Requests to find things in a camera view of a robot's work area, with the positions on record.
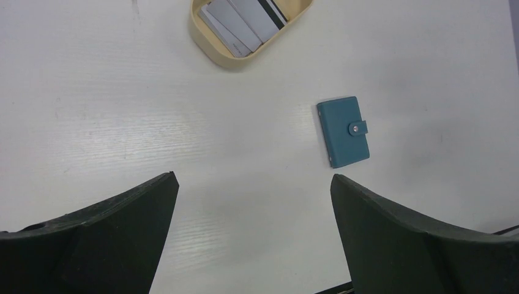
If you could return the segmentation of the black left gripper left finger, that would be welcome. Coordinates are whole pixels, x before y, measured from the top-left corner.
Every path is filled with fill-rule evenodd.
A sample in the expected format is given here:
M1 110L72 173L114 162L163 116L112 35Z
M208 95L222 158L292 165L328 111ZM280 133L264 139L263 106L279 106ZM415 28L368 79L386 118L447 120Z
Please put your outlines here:
M163 173L18 232L1 232L2 293L148 293L179 183Z

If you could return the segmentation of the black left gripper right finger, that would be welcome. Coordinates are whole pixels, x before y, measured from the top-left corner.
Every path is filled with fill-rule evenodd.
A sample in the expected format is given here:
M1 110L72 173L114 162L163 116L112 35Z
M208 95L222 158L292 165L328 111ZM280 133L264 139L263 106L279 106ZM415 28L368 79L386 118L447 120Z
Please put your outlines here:
M332 207L354 293L517 293L518 235L448 224L336 174Z

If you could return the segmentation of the blue card holder wallet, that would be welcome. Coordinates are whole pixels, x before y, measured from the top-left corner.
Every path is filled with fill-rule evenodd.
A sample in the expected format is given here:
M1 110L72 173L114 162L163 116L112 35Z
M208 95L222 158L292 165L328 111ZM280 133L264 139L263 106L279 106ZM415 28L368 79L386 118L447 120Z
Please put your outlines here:
M326 100L316 105L332 168L341 168L370 157L368 126L355 96Z

